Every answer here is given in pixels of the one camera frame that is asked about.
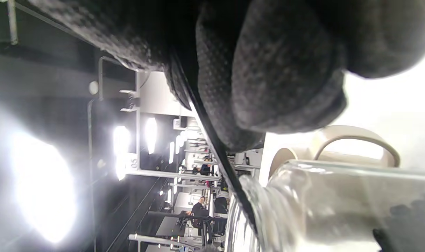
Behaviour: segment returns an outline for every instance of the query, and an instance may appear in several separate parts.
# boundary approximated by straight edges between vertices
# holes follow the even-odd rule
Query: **bright light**
[[[180,137],[182,138],[183,143],[187,141],[186,132],[182,131],[182,132],[180,133]]]
[[[130,132],[125,126],[118,126],[113,131],[113,149],[116,154],[116,175],[119,180],[126,176],[126,154],[130,145]]]
[[[126,160],[123,158],[124,155],[116,156],[116,176],[118,176],[119,180],[122,180],[126,177]]]
[[[177,138],[179,139],[179,141],[178,141],[178,145],[179,145],[180,147],[183,147],[183,145],[184,145],[184,141],[183,141],[183,137],[181,136],[181,134],[180,134],[179,136],[177,136]]]
[[[180,143],[181,143],[182,141],[181,141],[181,138],[180,138],[180,136],[177,136],[177,139],[176,139],[176,146],[175,146],[175,153],[176,154],[178,154],[178,153],[180,153]]]
[[[169,189],[167,191],[167,202],[169,202],[169,203],[172,202],[172,189]]]
[[[175,148],[175,143],[174,142],[170,142],[169,145],[169,164],[172,164],[173,162],[173,150]]]
[[[147,141],[147,149],[149,150],[149,154],[155,152],[156,145],[156,135],[157,135],[157,127],[155,118],[149,118],[145,127],[145,135]]]
[[[76,216],[73,178],[58,150],[27,134],[12,142],[16,196],[27,221],[51,242],[62,240]]]
[[[113,131],[113,149],[116,155],[128,152],[130,145],[130,132],[125,126],[118,126]]]

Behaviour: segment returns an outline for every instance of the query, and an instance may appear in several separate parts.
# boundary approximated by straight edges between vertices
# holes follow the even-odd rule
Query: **black jacket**
[[[200,202],[197,202],[195,205],[193,205],[192,212],[194,216],[198,217],[209,216],[208,210],[206,210],[206,208],[202,204],[200,204]]]

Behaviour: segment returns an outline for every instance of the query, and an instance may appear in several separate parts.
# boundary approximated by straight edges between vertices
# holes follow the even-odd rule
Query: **person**
[[[203,176],[209,175],[210,172],[211,172],[211,166],[207,164],[203,164],[201,167],[196,166],[192,170],[192,174],[200,174]]]
[[[205,196],[201,196],[198,202],[195,205],[193,205],[192,210],[187,211],[187,214],[188,215],[193,214],[194,216],[198,216],[198,217],[209,216],[208,210],[206,210],[206,208],[203,206],[203,203],[205,202],[205,200],[206,200]]]

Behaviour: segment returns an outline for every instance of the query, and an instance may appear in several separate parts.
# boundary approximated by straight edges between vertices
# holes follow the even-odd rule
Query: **glove finger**
[[[303,0],[253,0],[233,62],[238,126],[293,133],[331,123],[346,105],[344,58]]]
[[[307,0],[348,51],[348,70],[394,75],[425,54],[425,0]]]
[[[251,149],[262,134],[240,129],[231,110],[231,65],[245,1],[206,1],[196,27],[198,92],[220,140],[229,150]]]

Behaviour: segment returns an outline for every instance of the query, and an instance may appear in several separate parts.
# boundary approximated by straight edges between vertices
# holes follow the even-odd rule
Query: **white wall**
[[[147,74],[140,75],[140,82]],[[164,115],[193,116],[192,111],[185,109],[170,92],[163,72],[152,72],[146,84],[140,89],[141,112]]]
[[[348,75],[345,93],[348,107],[332,124],[371,130],[396,148],[401,167],[425,170],[425,58],[389,78],[365,80]],[[311,135],[293,134],[283,140],[306,147]]]

